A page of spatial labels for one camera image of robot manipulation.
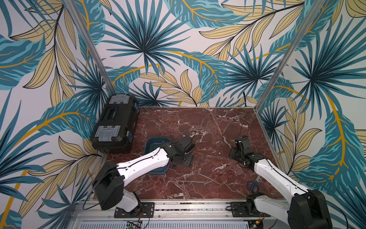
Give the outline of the teal plastic storage tray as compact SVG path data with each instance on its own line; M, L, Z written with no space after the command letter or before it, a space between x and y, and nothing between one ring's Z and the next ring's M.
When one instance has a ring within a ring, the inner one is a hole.
M170 139L166 137L152 137L148 139L148 141L145 144L144 154L149 154L158 147L160 147L163 143L170 142ZM149 175L164 175L169 169L169 165L166 165L164 167L159 167L157 169L154 169L150 172L148 172Z

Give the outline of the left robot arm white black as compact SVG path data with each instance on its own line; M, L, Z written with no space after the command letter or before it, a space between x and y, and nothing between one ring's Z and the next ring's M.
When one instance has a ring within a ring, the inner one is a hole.
M118 208L127 213L139 211L141 201L135 193L125 191L125 186L142 175L169 164L190 168L194 160L194 147L193 138L185 136L177 142L164 142L152 152L127 162L106 162L93 183L93 191L101 210Z

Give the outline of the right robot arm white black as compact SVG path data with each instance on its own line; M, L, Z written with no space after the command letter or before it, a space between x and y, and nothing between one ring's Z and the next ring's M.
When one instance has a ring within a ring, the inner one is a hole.
M248 136L235 140L229 157L243 168L268 181L284 200L269 198L259 190L247 196L245 202L232 202L235 217L270 215L292 229L331 229L333 227L325 196L317 189L310 190L290 178L263 154L255 153Z

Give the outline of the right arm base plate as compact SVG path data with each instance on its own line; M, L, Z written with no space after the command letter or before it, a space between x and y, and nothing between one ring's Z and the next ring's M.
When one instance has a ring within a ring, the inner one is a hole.
M230 202L230 205L226 207L226 210L231 212L232 217L255 217L258 212L255 205L250 201L245 202Z

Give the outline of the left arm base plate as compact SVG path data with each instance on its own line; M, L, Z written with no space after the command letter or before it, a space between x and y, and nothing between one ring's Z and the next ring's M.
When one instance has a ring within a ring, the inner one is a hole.
M131 212L126 212L121 208L116 208L114 213L115 219L141 219L152 218L154 216L154 202L142 202Z

